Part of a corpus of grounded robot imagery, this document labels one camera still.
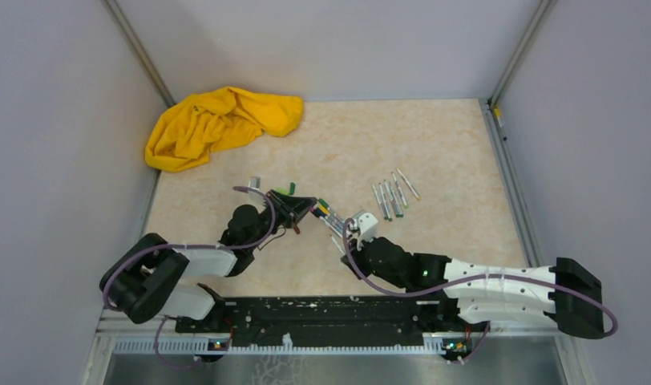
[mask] gray wall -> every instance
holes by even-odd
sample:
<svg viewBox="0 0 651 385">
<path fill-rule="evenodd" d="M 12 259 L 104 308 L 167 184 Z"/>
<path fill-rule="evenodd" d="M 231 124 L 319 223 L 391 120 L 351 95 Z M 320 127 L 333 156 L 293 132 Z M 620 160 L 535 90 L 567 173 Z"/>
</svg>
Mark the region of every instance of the gray wall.
<svg viewBox="0 0 651 385">
<path fill-rule="evenodd" d="M 25 3 L 0 1 L 0 383 L 77 383 L 164 105 L 99 1 Z"/>
<path fill-rule="evenodd" d="M 121 0 L 175 99 L 486 97 L 538 0 Z"/>
<path fill-rule="evenodd" d="M 543 254 L 604 283 L 599 384 L 651 383 L 651 1 L 560 1 L 501 104 Z"/>
</svg>

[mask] purple cable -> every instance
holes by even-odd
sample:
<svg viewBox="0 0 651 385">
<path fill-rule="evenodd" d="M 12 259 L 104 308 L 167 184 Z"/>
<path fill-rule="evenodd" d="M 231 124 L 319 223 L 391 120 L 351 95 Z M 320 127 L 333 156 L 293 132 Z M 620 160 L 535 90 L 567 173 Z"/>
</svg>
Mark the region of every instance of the purple cable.
<svg viewBox="0 0 651 385">
<path fill-rule="evenodd" d="M 156 357 L 163 365 L 169 367 L 170 369 L 174 369 L 176 371 L 187 371 L 189 369 L 197 367 L 202 363 L 202 361 L 193 361 L 193 363 L 189 363 L 187 365 L 175 365 L 174 363 L 168 362 L 167 359 L 165 359 L 165 357 L 163 357 L 163 355 L 160 353 L 159 350 L 160 347 L 158 346 L 158 339 L 160 338 L 160 333 L 163 331 L 163 326 L 165 326 L 165 323 L 169 319 L 176 319 L 176 318 L 166 315 L 165 318 L 163 318 L 163 321 L 161 321 L 160 325 L 158 326 L 158 331 L 156 332 L 156 338 L 153 341 L 153 350 L 156 351 Z"/>
<path fill-rule="evenodd" d="M 483 330 L 483 334 L 481 334 L 481 338 L 479 338 L 479 341 L 476 343 L 474 349 L 472 349 L 472 352 L 468 353 L 467 357 L 462 357 L 463 359 L 462 361 L 460 361 L 459 359 L 455 359 L 453 361 L 449 361 L 449 363 L 462 363 L 463 365 L 466 364 L 467 361 L 471 360 L 472 357 L 474 357 L 474 353 L 476 353 L 477 351 L 479 351 L 479 349 L 481 349 L 481 346 L 483 345 L 483 341 L 486 339 L 486 334 L 488 334 L 489 331 L 491 331 L 491 321 L 489 321 L 486 324 L 486 328 Z"/>
<path fill-rule="evenodd" d="M 345 221 L 344 228 L 342 230 L 342 242 L 344 243 L 345 246 L 345 252 L 347 259 L 349 260 L 349 263 L 351 267 L 354 269 L 356 272 L 356 275 L 361 278 L 365 283 L 368 284 L 368 286 L 372 287 L 373 289 L 379 291 L 382 294 L 387 294 L 392 297 L 400 297 L 400 298 L 413 298 L 413 297 L 421 297 L 423 295 L 431 294 L 431 293 L 436 293 L 437 291 L 444 290 L 448 287 L 452 286 L 457 286 L 461 285 L 466 282 L 471 282 L 471 281 L 478 281 L 481 279 L 488 279 L 488 278 L 503 278 L 503 279 L 510 279 L 512 281 L 518 281 L 518 282 L 526 282 L 526 283 L 531 283 L 533 285 L 538 285 L 538 286 L 544 286 L 548 287 L 549 289 L 554 289 L 554 290 L 559 290 L 561 292 L 564 292 L 566 294 L 571 294 L 572 296 L 579 298 L 587 303 L 589 303 L 592 306 L 595 306 L 597 309 L 601 310 L 602 313 L 606 314 L 609 319 L 611 320 L 611 329 L 609 331 L 604 333 L 604 337 L 609 337 L 611 335 L 614 335 L 616 331 L 618 330 L 618 319 L 616 318 L 616 315 L 609 310 L 608 307 L 602 305 L 601 303 L 595 301 L 594 299 L 588 297 L 585 294 L 579 293 L 573 289 L 569 289 L 568 287 L 564 287 L 561 285 L 557 285 L 554 283 L 549 283 L 545 281 L 541 281 L 538 279 L 534 278 L 527 278 L 527 277 L 518 277 L 516 275 L 510 275 L 510 274 L 478 274 L 478 275 L 472 275 L 470 277 L 464 277 L 464 278 L 458 278 L 450 282 L 443 283 L 441 285 L 437 285 L 434 287 L 431 287 L 429 289 L 425 290 L 419 290 L 419 291 L 413 291 L 410 293 L 399 293 L 396 291 L 391 291 L 387 290 L 384 287 L 378 286 L 375 284 L 375 282 L 372 282 L 366 275 L 363 274 L 361 269 L 358 268 L 356 265 L 356 262 L 354 261 L 354 257 L 351 255 L 351 250 L 349 247 L 349 242 L 346 239 L 346 230 L 348 225 L 352 225 L 354 223 L 354 219 L 352 218 L 347 218 Z"/>
<path fill-rule="evenodd" d="M 131 267 L 135 262 L 141 259 L 141 257 L 143 257 L 144 255 L 162 249 L 219 249 L 219 250 L 227 250 L 227 251 L 249 249 L 251 247 L 255 247 L 261 244 L 263 241 L 266 240 L 266 238 L 270 237 L 271 232 L 273 230 L 273 225 L 276 223 L 276 209 L 273 207 L 273 204 L 269 200 L 269 197 L 267 197 L 266 194 L 264 194 L 261 191 L 257 191 L 255 189 L 245 187 L 245 186 L 235 186 L 233 189 L 245 193 L 252 192 L 252 193 L 261 194 L 264 200 L 266 201 L 269 210 L 271 210 L 271 224 L 269 225 L 269 231 L 262 238 L 260 238 L 258 241 L 248 243 L 247 245 L 238 245 L 238 246 L 177 245 L 177 244 L 167 243 L 164 245 L 156 245 L 156 246 L 143 249 L 138 253 L 134 254 L 133 256 L 129 257 L 122 265 L 118 266 L 118 269 L 115 269 L 113 274 L 108 278 L 108 280 L 106 281 L 106 285 L 103 286 L 103 291 L 102 291 L 103 305 L 107 307 L 109 310 L 120 311 L 120 309 L 117 306 L 113 306 L 113 304 L 111 304 L 111 301 L 108 299 L 108 290 L 111 288 L 111 286 L 113 286 L 113 282 L 115 282 L 115 279 L 120 275 L 120 273 L 122 273 L 125 269 Z"/>
</svg>

